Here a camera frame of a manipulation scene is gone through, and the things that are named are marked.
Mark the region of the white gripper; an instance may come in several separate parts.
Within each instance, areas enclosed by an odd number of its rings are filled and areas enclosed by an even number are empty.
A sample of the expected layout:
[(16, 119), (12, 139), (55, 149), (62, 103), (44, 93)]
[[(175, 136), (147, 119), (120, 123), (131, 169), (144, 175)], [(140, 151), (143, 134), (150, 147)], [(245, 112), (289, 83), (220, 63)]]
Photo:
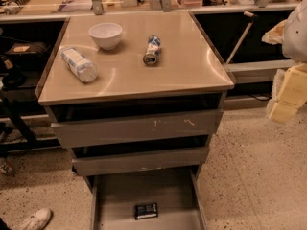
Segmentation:
[[(282, 44), (287, 20), (268, 30), (262, 41)], [(278, 69), (273, 79), (272, 98), (268, 102), (268, 118), (283, 124), (290, 121), (307, 102), (307, 64), (299, 63), (288, 70)]]

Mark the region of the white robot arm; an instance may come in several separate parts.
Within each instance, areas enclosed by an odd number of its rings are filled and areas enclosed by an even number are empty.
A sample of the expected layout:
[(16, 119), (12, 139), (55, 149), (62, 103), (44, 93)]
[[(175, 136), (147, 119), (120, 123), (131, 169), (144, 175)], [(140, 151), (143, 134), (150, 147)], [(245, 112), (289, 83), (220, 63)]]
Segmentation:
[(288, 70), (277, 70), (267, 105), (270, 120), (286, 123), (307, 102), (307, 0), (302, 0), (286, 20), (266, 32), (262, 41), (280, 44), (283, 56), (295, 62)]

